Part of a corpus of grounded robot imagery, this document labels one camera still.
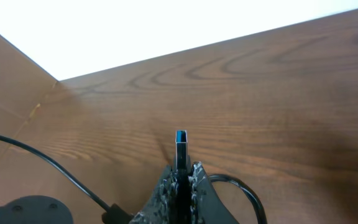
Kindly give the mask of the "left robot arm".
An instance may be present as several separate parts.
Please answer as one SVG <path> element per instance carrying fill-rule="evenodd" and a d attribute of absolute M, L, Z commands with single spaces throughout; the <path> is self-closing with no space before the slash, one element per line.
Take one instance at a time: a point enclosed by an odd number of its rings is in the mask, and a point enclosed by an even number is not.
<path fill-rule="evenodd" d="M 0 224 L 73 224 L 69 208 L 43 195 L 30 195 L 0 206 Z"/>

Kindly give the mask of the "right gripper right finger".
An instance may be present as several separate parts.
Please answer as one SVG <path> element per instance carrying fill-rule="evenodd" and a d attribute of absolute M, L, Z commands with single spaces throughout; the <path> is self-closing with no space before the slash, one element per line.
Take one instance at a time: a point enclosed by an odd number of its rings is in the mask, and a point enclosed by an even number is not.
<path fill-rule="evenodd" d="M 239 222 L 223 205 L 212 186 L 201 162 L 194 162 L 190 183 L 190 212 L 192 224 L 238 224 Z"/>

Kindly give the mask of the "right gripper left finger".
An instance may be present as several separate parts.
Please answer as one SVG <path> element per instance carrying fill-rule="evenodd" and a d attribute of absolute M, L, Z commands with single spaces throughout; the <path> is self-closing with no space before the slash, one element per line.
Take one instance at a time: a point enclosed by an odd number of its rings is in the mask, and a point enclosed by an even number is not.
<path fill-rule="evenodd" d="M 130 224 L 169 224 L 175 209 L 178 181 L 171 166 L 166 166 L 152 191 L 152 195 L 137 212 Z"/>

